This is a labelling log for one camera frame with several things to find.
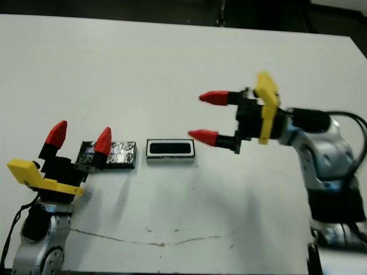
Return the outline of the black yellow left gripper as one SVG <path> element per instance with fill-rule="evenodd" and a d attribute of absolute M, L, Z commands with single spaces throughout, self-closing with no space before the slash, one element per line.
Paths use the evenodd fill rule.
<path fill-rule="evenodd" d="M 62 120 L 49 132 L 39 154 L 39 158 L 55 157 L 62 147 L 67 132 L 67 121 Z M 70 159 L 55 157 L 46 160 L 39 168 L 35 162 L 13 159 L 7 167 L 18 183 L 38 192 L 44 201 L 69 204 L 75 196 L 81 196 L 84 189 L 81 184 L 87 180 L 95 168 L 103 170 L 111 151 L 112 133 L 106 127 L 98 137 L 93 156 L 93 166 L 72 163 Z"/>

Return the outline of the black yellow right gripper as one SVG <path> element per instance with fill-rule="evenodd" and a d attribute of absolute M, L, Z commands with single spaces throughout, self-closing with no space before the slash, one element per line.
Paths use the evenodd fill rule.
<path fill-rule="evenodd" d="M 267 144 L 282 135 L 286 115 L 280 107 L 278 86 L 266 71 L 257 74 L 253 88 L 245 88 L 241 92 L 209 91 L 200 95 L 199 100 L 212 105 L 238 105 L 236 120 L 241 140 L 257 139 L 259 144 Z M 188 135 L 208 146 L 240 153 L 237 136 L 220 135 L 208 129 L 191 130 Z"/>

